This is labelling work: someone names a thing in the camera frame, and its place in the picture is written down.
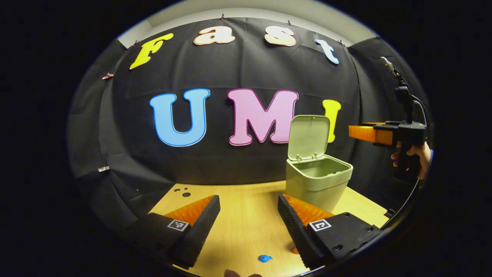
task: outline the trash bin lid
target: trash bin lid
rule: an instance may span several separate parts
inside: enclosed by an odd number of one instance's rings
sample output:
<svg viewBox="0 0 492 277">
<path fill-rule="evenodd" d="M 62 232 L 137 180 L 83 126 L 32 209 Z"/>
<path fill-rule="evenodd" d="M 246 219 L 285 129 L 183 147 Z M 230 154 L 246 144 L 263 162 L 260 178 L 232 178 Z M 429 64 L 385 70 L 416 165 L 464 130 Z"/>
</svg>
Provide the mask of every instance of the trash bin lid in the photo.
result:
<svg viewBox="0 0 492 277">
<path fill-rule="evenodd" d="M 323 115 L 297 115 L 290 123 L 287 156 L 291 161 L 313 159 L 325 154 L 330 119 Z"/>
</svg>

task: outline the table surface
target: table surface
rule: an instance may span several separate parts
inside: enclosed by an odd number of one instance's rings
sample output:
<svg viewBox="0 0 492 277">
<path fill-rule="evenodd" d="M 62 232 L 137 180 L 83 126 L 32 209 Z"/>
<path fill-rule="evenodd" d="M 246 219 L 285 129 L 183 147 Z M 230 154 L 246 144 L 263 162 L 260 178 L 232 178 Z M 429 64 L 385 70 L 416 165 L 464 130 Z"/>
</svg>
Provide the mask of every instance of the table surface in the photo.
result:
<svg viewBox="0 0 492 277">
<path fill-rule="evenodd" d="M 226 269 L 242 277 L 254 273 L 263 277 L 291 277 L 309 269 L 298 254 L 291 252 L 293 241 L 277 210 L 278 196 L 284 192 L 285 180 L 249 185 L 175 184 L 150 212 L 164 215 L 210 195 L 219 195 L 217 219 L 194 267 L 185 271 L 202 277 L 222 277 Z M 377 227 L 388 220 L 385 208 L 349 187 L 331 211 L 335 215 L 343 212 Z M 273 260 L 261 263 L 261 255 L 269 255 Z"/>
</svg>

